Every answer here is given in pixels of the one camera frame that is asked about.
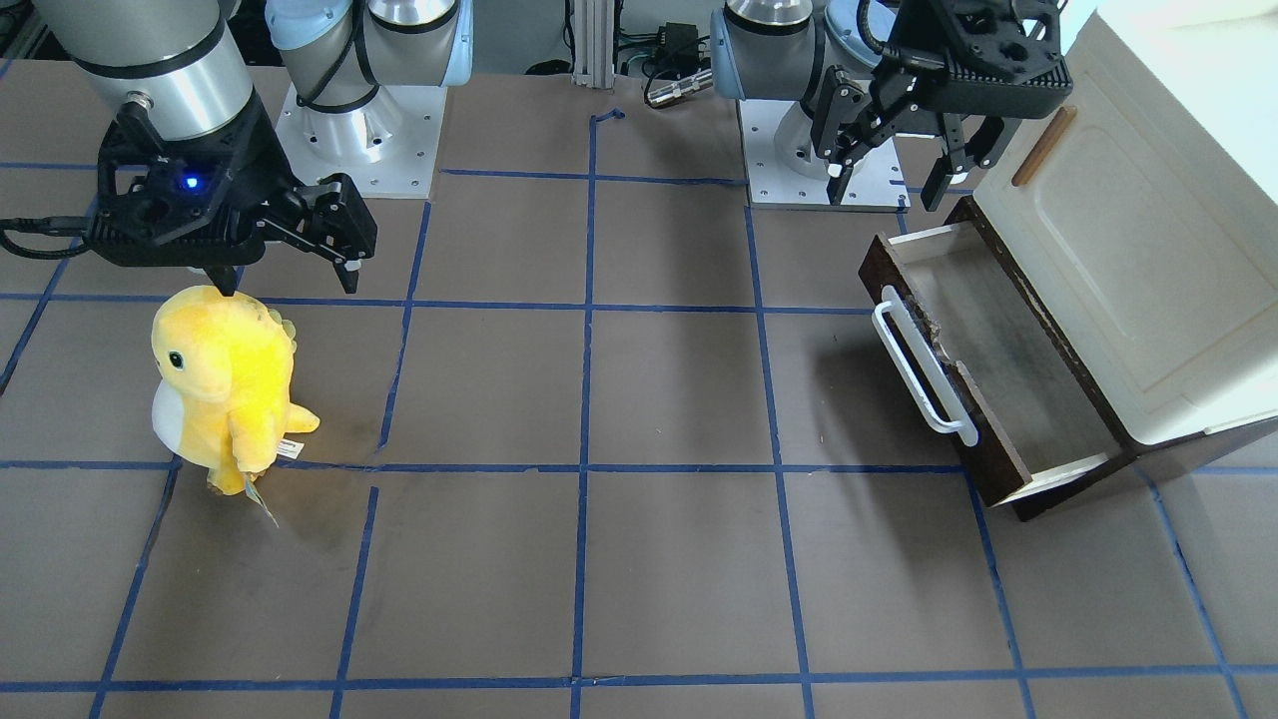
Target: plush toy head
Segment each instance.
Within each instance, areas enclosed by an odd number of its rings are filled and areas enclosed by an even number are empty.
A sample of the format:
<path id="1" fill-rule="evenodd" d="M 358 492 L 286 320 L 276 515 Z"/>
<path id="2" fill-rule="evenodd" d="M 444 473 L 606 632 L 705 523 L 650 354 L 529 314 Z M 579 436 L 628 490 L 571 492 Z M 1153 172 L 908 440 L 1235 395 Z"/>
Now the plush toy head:
<path id="1" fill-rule="evenodd" d="M 166 383 L 201 402 L 224 402 L 230 396 L 227 328 L 234 323 L 227 318 L 250 307 L 245 299 L 222 296 L 216 287 L 201 285 L 179 291 L 160 307 L 151 326 L 151 352 Z"/>

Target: white tag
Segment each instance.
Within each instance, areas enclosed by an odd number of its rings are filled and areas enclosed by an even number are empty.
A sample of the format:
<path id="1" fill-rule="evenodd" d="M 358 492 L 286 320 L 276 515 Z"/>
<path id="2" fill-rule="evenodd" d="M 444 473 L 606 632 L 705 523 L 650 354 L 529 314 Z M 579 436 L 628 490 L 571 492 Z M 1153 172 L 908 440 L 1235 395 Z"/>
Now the white tag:
<path id="1" fill-rule="evenodd" d="M 305 444 L 300 442 L 293 442 L 291 439 L 281 439 L 280 444 L 275 448 L 275 453 L 280 457 L 288 457 L 289 460 L 296 460 L 298 455 L 302 455 L 302 448 Z"/>

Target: yellow plush toy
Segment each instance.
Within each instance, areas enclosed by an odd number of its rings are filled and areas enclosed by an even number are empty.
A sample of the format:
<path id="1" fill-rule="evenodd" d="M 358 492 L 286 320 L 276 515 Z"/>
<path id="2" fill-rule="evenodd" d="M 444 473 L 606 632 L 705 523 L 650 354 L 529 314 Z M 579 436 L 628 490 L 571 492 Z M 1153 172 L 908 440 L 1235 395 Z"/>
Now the yellow plush toy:
<path id="1" fill-rule="evenodd" d="M 285 433 L 309 433 L 320 419 L 289 402 L 293 322 L 242 292 L 207 285 L 169 298 L 151 326 L 160 388 L 151 425 L 179 457 L 208 467 L 227 496 L 253 488 L 275 461 Z"/>

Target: open drawer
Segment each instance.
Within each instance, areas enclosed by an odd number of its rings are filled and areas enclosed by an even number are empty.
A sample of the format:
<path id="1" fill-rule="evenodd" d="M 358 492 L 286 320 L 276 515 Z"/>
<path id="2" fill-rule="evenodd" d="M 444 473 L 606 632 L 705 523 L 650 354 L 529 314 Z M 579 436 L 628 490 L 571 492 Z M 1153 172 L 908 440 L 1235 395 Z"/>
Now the open drawer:
<path id="1" fill-rule="evenodd" d="M 955 435 L 987 506 L 1068 484 L 1122 455 L 1084 391 L 1086 372 L 1058 349 L 1043 309 L 976 225 L 878 235 L 860 275 L 881 299 L 875 326 L 920 412 Z"/>

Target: white mounting plate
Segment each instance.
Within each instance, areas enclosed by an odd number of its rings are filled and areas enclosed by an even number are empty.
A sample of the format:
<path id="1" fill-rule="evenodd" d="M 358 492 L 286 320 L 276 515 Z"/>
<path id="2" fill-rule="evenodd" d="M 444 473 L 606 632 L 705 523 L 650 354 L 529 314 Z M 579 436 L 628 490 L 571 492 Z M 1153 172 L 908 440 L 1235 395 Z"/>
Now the white mounting plate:
<path id="1" fill-rule="evenodd" d="M 777 157 L 772 138 L 781 117 L 794 102 L 741 100 L 737 105 L 751 204 L 860 212 L 895 212 L 902 206 L 910 206 L 905 175 L 896 156 L 896 144 L 891 139 L 870 149 L 856 166 L 856 175 L 847 185 L 849 195 L 843 198 L 843 203 L 831 204 L 826 197 L 826 179 L 801 175 Z"/>
<path id="2" fill-rule="evenodd" d="M 311 149 L 296 112 L 296 88 L 289 86 L 275 132 L 280 135 L 284 153 L 293 165 L 293 174 L 304 183 L 313 184 L 334 172 L 346 172 L 355 180 L 359 194 L 399 199 L 424 199 L 431 197 L 431 179 L 435 176 L 435 158 L 440 151 L 440 130 L 443 126 L 443 87 L 383 87 L 400 109 L 410 132 L 400 138 L 396 152 L 387 153 L 377 162 L 337 166 Z"/>

